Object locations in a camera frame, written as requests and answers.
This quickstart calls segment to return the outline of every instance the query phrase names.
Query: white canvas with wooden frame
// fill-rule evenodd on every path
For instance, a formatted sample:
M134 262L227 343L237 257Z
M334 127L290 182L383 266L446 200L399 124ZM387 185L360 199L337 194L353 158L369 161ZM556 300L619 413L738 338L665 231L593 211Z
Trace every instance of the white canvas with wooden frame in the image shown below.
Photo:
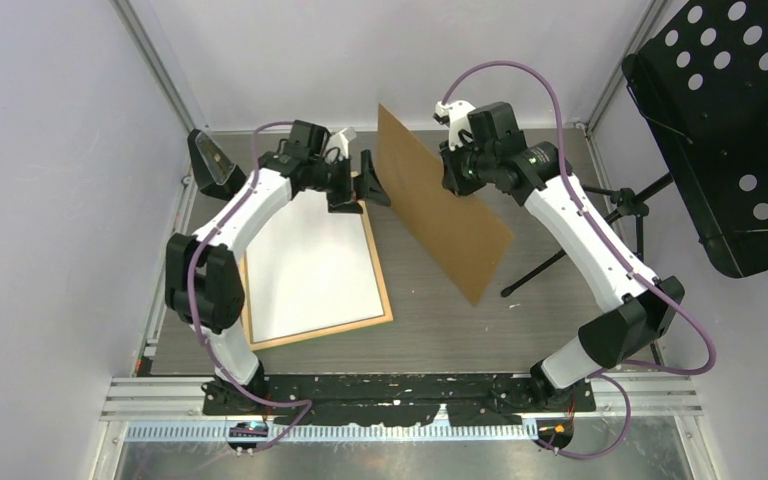
M369 215L360 203L362 215L327 214L324 194L301 192L249 245L240 275L246 291L242 322L252 350L393 321ZM306 304L318 307L307 311ZM326 309L345 318L329 319L330 312L321 311Z

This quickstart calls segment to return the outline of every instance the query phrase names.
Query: white board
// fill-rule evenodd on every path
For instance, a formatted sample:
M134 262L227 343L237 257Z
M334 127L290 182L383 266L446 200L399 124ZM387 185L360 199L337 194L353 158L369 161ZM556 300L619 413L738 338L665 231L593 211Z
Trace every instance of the white board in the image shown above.
M389 313L364 222L307 191L266 223L246 250L253 346Z

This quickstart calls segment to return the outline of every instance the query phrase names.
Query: black perforated panel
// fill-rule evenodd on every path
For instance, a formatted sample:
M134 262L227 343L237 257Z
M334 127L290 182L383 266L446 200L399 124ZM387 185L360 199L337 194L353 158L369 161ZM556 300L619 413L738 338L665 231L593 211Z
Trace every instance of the black perforated panel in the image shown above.
M694 1L623 72L711 262L768 269L768 1Z

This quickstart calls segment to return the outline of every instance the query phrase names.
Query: black mounting plate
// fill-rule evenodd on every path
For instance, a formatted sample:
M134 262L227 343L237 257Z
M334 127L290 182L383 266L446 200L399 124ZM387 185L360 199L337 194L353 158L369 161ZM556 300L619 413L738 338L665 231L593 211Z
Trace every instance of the black mounting plate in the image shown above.
M445 403L452 426L521 423L517 413L565 412L573 398L578 412L593 412L590 384L580 382L555 403L538 407L529 399L527 378L510 373L399 374L399 375L268 375L265 391L270 400L313 400L306 425L412 426L430 423ZM296 409L268 409L238 397L205 397L203 413L224 415L276 415L289 423Z

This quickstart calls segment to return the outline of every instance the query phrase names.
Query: white wall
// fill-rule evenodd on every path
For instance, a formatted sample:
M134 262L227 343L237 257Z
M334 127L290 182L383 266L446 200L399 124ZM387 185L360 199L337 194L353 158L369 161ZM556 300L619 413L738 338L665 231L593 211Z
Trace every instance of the white wall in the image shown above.
M409 126L427 128L435 125L434 103L451 82L494 59L538 69L558 90L564 118L586 120L648 4L150 1L162 29L154 37L165 34L177 57L164 60L180 62L214 130L295 118L371 127L378 102ZM510 101L522 112L521 126L552 121L545 92L525 74L478 75L459 97L476 104Z
M672 12L684 2L674 4ZM667 171L625 90L608 108L596 141L614 187L639 190ZM646 261L661 276L681 280L687 289L684 305L711 333L719 352L715 369L694 381L715 455L726 470L723 478L768 478L768 271L739 280L718 273L675 187L655 196L649 206ZM662 346L670 365L694 367L706 358L696 332L678 317Z
M109 2L0 2L0 479L86 478L184 135Z

